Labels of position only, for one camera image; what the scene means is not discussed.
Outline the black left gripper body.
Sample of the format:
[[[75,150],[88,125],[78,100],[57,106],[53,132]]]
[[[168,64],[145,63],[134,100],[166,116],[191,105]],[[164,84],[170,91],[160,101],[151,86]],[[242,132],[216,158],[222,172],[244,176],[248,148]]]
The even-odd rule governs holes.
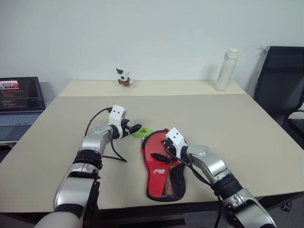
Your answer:
[[[119,123],[118,131],[119,131],[119,138],[124,138],[129,135],[130,127],[128,126],[128,122],[130,120],[123,118]]]

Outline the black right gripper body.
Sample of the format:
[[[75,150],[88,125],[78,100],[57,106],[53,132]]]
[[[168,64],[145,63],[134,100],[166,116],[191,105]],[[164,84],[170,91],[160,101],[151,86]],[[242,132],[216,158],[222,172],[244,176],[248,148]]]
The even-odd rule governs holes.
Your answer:
[[[170,162],[166,162],[167,164],[170,164],[172,161],[176,161],[176,149],[171,140],[167,139],[167,146],[163,146],[163,149],[168,155],[168,158],[170,158]]]

